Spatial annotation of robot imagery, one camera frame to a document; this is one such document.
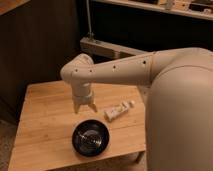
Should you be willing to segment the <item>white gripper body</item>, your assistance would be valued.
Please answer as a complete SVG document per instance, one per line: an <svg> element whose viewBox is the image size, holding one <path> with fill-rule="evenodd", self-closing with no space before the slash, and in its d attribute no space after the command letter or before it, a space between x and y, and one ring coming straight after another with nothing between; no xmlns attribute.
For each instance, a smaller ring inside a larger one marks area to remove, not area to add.
<svg viewBox="0 0 213 171"><path fill-rule="evenodd" d="M73 84L72 99L76 105L89 105L94 102L94 93L90 83Z"/></svg>

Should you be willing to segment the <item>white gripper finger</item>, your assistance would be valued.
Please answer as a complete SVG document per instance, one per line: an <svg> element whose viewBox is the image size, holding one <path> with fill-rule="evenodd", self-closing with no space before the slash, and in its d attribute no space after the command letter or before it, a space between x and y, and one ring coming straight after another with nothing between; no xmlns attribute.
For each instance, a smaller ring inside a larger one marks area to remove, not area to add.
<svg viewBox="0 0 213 171"><path fill-rule="evenodd" d="M98 111L98 110L97 110L97 106L96 106L95 103L90 103L88 106L89 106L94 112L97 112L97 111Z"/></svg>
<svg viewBox="0 0 213 171"><path fill-rule="evenodd" d="M74 112L75 112L75 114L78 114L79 110L80 110L80 105L74 104Z"/></svg>

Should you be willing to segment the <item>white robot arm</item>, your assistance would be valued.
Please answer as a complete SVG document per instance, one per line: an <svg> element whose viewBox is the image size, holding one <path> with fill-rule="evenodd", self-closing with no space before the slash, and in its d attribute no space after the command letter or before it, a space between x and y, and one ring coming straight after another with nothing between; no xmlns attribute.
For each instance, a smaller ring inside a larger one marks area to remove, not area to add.
<svg viewBox="0 0 213 171"><path fill-rule="evenodd" d="M76 107L93 105L93 83L148 88L147 171L213 171L213 52L179 48L95 64L80 54L60 71Z"/></svg>

